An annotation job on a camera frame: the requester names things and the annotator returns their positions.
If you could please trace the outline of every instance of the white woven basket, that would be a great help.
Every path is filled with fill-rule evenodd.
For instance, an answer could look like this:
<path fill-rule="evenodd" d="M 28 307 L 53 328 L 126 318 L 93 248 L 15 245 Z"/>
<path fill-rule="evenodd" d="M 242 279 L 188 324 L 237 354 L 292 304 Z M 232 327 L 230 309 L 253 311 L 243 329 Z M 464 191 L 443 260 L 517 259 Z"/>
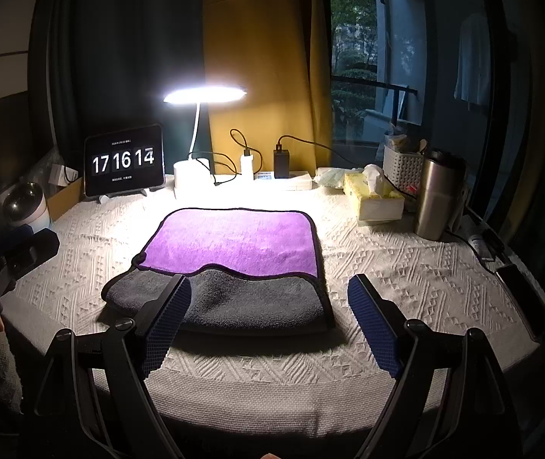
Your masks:
<path fill-rule="evenodd" d="M 383 172 L 400 190 L 406 191 L 409 185 L 419 187 L 421 167 L 423 167 L 423 155 L 420 153 L 398 153 L 385 146 Z"/>

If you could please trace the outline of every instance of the yellow tissue box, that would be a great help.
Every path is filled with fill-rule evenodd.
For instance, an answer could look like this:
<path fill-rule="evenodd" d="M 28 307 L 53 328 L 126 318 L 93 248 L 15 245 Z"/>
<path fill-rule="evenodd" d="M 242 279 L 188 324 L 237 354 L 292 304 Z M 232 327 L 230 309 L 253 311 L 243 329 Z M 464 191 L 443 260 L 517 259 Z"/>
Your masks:
<path fill-rule="evenodd" d="M 381 223 L 402 218 L 404 197 L 396 190 L 384 198 L 371 195 L 363 174 L 345 174 L 344 191 L 358 221 Z"/>

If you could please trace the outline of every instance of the white lamp base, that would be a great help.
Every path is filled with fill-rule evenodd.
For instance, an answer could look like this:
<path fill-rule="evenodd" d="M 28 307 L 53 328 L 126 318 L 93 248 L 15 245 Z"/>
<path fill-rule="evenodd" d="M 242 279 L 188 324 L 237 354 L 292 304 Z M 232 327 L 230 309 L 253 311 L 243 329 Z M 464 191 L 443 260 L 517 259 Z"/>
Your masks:
<path fill-rule="evenodd" d="M 173 165 L 173 173 L 175 197 L 180 194 L 197 194 L 214 188 L 213 176 L 209 171 L 209 159 L 181 160 Z"/>

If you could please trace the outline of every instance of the dark green curtain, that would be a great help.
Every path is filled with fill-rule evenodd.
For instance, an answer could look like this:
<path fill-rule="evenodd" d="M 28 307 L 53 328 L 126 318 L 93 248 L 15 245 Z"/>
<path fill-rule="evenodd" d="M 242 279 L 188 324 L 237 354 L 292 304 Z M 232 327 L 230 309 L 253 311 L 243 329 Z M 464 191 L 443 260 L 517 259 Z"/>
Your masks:
<path fill-rule="evenodd" d="M 204 81 L 202 0 L 55 0 L 49 25 L 54 130 L 63 157 L 81 169 L 87 136 L 161 124 L 167 173 L 185 159 L 195 106 L 164 96 Z M 211 150 L 201 111 L 198 150 Z"/>

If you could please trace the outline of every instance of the white textured tablecloth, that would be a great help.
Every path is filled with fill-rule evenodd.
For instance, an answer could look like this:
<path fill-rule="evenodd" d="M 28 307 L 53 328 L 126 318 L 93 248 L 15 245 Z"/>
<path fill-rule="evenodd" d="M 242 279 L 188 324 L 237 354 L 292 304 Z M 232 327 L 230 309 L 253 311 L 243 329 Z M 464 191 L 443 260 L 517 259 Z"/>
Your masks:
<path fill-rule="evenodd" d="M 102 331 L 106 325 L 97 318 L 103 285 L 130 266 L 168 213 L 195 206 L 308 213 L 317 227 L 328 294 L 345 342 L 274 357 L 172 348 L 162 368 L 146 380 L 161 414 L 250 434 L 316 437 L 374 426 L 394 382 L 376 365 L 348 306 L 347 283 L 356 273 L 365 273 L 407 318 L 422 319 L 434 330 L 464 334 L 469 327 L 481 328 L 503 369 L 537 347 L 500 284 L 466 245 L 420 239 L 409 231 L 409 219 L 376 230 L 358 227 L 347 198 L 325 188 L 265 193 L 228 184 L 177 201 L 170 185 L 147 197 L 82 202 L 54 223 L 58 255 L 21 279 L 15 295 L 78 335 Z M 96 380 L 106 385 L 102 371 Z M 437 373 L 428 407 L 440 400 L 443 384 L 444 372 Z"/>

